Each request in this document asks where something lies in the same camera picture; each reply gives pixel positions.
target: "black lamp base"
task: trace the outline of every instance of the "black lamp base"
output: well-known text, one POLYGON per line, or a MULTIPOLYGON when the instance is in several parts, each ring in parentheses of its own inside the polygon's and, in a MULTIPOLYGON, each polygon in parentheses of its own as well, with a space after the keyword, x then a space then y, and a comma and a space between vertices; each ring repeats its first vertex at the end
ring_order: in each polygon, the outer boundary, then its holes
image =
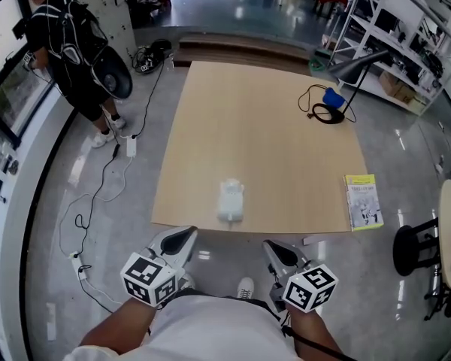
POLYGON ((313 113, 312 116, 314 116, 318 121, 325 124, 338 124, 341 123, 345 116, 342 112, 340 112, 337 108, 334 108, 330 105, 324 105, 323 103, 317 103, 313 106, 313 113), (324 114, 324 112, 317 113, 316 108, 321 108, 323 110, 326 110, 327 113, 331 116, 330 119, 323 119, 319 115, 324 114))

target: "black and white cube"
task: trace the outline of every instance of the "black and white cube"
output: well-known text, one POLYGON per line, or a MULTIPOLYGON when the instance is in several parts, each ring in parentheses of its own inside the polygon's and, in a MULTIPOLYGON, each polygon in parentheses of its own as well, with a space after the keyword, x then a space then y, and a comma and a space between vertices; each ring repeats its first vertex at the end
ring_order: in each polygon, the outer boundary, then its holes
POLYGON ((120 272, 126 292, 150 306, 157 306, 177 292, 177 270, 132 253, 120 272))
POLYGON ((283 301, 307 313, 326 303, 338 279, 326 265, 293 275, 287 281, 283 301))

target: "foot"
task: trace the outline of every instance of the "foot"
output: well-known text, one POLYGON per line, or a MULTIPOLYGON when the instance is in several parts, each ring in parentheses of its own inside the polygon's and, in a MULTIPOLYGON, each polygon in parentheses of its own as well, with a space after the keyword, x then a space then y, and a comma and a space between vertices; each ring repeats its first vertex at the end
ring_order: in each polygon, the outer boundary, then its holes
POLYGON ((127 122, 125 121, 124 118, 120 117, 117 120, 112 120, 112 118, 110 119, 110 121, 112 122, 112 124, 117 128, 117 129, 123 129, 127 122))
POLYGON ((251 299, 254 293, 254 281, 252 278, 245 277, 241 279, 238 286, 238 298, 251 299))
POLYGON ((114 139, 114 133, 112 130, 108 131, 108 134, 104 135, 100 131, 97 132, 92 141, 92 148, 99 148, 106 144, 108 141, 112 141, 114 139))
POLYGON ((179 290, 184 290, 189 287, 192 289, 195 289, 195 282, 194 282, 194 279, 190 276, 190 274, 186 273, 179 280, 179 290))

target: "desk lamp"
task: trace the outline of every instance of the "desk lamp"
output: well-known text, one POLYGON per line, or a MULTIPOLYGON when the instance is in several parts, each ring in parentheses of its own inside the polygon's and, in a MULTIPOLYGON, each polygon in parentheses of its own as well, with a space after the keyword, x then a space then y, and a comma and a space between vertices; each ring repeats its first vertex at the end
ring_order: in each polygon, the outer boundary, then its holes
POLYGON ((356 89, 354 90, 353 96, 351 96, 351 99, 347 102, 347 106, 342 110, 339 111, 337 108, 332 107, 331 105, 324 105, 323 103, 317 103, 313 106, 313 115, 315 118, 317 118, 322 123, 327 124, 338 124, 341 123, 345 116, 344 113, 347 111, 347 108, 351 105, 351 102, 354 99, 354 96, 356 96, 356 93, 359 91, 359 87, 362 84, 362 81, 364 80, 366 74, 368 74, 369 68, 371 67, 371 64, 375 62, 379 62, 380 60, 384 60, 388 57, 389 51, 384 50, 376 53, 372 53, 371 55, 366 55, 363 57, 359 57, 358 59, 350 60, 349 62, 342 62, 340 64, 333 65, 329 70, 329 74, 336 77, 339 80, 342 80, 345 83, 349 84, 356 84, 359 77, 361 76, 362 69, 366 67, 365 73, 362 75, 361 80, 359 81, 359 84, 356 86, 356 89), (331 119, 323 119, 319 117, 318 115, 324 114, 324 113, 317 113, 315 111, 316 108, 321 108, 323 110, 326 110, 326 113, 329 113, 331 115, 331 119))

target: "white shelving unit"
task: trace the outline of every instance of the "white shelving unit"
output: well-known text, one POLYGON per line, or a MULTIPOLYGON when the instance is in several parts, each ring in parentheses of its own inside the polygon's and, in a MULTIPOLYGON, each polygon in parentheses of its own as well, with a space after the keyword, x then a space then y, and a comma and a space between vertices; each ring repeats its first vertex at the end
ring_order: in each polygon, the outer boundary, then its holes
POLYGON ((358 17, 355 14, 357 2, 358 0, 354 0, 351 4, 346 23, 332 52, 331 61, 333 61, 336 53, 344 52, 346 50, 355 51, 353 57, 354 59, 365 56, 367 54, 365 45, 371 36, 378 41, 383 42, 387 46, 397 51, 397 53, 401 54, 403 57, 418 65, 420 68, 419 76, 423 76, 425 74, 426 77, 431 78, 425 80, 429 80, 431 81, 431 83, 429 84, 429 86, 423 86, 421 81, 419 83, 413 83, 413 81, 411 81, 411 79, 408 78, 407 75, 396 64, 389 66, 385 63, 377 62, 374 63, 374 65, 384 71, 389 72, 390 74, 406 83, 411 89, 414 89, 414 91, 419 94, 416 96, 418 100, 425 103, 425 105, 419 107, 410 106, 409 104, 403 103, 396 98, 387 95, 379 82, 378 76, 371 72, 369 72, 365 77, 362 85, 360 86, 360 89, 373 93, 374 95, 388 100, 389 102, 394 103, 399 107, 402 107, 416 115, 421 115, 437 98, 437 96, 447 84, 447 81, 451 78, 451 58, 449 57, 449 55, 442 54, 439 50, 439 45, 436 45, 431 39, 428 38, 428 36, 420 32, 419 28, 422 25, 424 17, 429 17, 438 25, 439 28, 443 30, 444 36, 451 38, 451 33, 449 32, 448 28, 445 27, 445 25, 440 21, 440 19, 436 17, 436 15, 425 5, 423 0, 368 0, 373 12, 373 16, 370 21, 358 17), (406 35, 406 38, 401 43, 399 43, 398 39, 394 35, 390 35, 378 26, 375 26, 376 20, 382 9, 392 11, 391 13, 400 20, 402 29, 404 30, 406 35), (347 30, 352 23, 355 23, 357 26, 362 27, 362 29, 364 29, 365 31, 365 34, 362 36, 360 42, 346 37, 347 30), (410 48, 411 42, 414 40, 416 35, 418 35, 420 38, 424 38, 427 42, 426 47, 428 48, 428 50, 430 50, 442 61, 443 76, 441 78, 437 79, 436 77, 434 77, 432 71, 422 61, 421 56, 410 48), (341 48, 340 45, 343 42, 346 44, 346 46, 341 48))

